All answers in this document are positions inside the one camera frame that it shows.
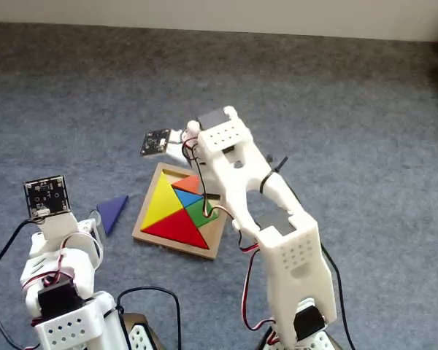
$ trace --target purple triangle piece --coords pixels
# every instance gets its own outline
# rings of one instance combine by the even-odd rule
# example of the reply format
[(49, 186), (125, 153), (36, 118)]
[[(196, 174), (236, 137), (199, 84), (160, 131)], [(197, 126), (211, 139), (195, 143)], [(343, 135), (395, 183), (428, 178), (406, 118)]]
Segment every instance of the purple triangle piece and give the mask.
[(127, 199), (127, 195), (122, 195), (97, 205), (97, 211), (101, 215), (102, 224), (104, 225), (105, 234), (107, 236), (112, 232), (112, 229), (117, 222), (118, 215), (122, 212)]

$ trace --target circuit board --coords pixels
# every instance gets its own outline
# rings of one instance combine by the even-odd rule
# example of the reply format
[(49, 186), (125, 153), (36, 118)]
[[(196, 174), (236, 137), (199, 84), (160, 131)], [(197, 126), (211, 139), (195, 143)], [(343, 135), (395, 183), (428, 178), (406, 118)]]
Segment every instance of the circuit board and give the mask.
[(141, 147), (140, 155), (145, 157), (165, 153), (169, 143), (170, 132), (170, 129), (162, 129), (147, 133)]
[(50, 216), (67, 213), (70, 203), (66, 193), (63, 176), (52, 176), (28, 181), (24, 184), (24, 193), (30, 218), (37, 218), (37, 212), (49, 209)]

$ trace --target green triangle piece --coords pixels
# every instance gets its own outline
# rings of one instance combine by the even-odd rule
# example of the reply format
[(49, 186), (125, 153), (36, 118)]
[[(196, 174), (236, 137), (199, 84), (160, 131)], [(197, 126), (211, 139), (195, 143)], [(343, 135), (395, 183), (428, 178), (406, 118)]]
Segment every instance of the green triangle piece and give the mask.
[[(203, 215), (203, 202), (204, 199), (201, 199), (200, 201), (197, 201), (185, 208), (188, 212), (188, 215), (193, 220), (193, 223), (198, 228), (218, 218), (218, 215), (215, 212), (212, 213), (211, 217), (205, 217)], [(207, 201), (206, 208), (207, 212), (209, 213), (211, 211), (211, 204), (209, 201)]]

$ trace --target white wall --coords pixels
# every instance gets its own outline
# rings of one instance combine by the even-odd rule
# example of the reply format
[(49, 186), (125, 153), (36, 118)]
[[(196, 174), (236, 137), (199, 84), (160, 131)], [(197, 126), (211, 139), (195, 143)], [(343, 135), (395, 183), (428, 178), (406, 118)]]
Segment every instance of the white wall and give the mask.
[(0, 0), (0, 21), (438, 41), (438, 0)]

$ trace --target tangram puzzle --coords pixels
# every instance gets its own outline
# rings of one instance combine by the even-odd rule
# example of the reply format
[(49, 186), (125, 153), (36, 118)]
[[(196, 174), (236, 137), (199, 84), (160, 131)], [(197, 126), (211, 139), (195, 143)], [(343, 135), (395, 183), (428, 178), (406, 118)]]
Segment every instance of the tangram puzzle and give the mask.
[[(204, 198), (199, 191), (199, 178), (194, 172), (159, 163), (132, 236), (214, 259), (225, 214), (214, 210), (211, 217), (205, 217)], [(208, 200), (207, 211), (219, 200)]]

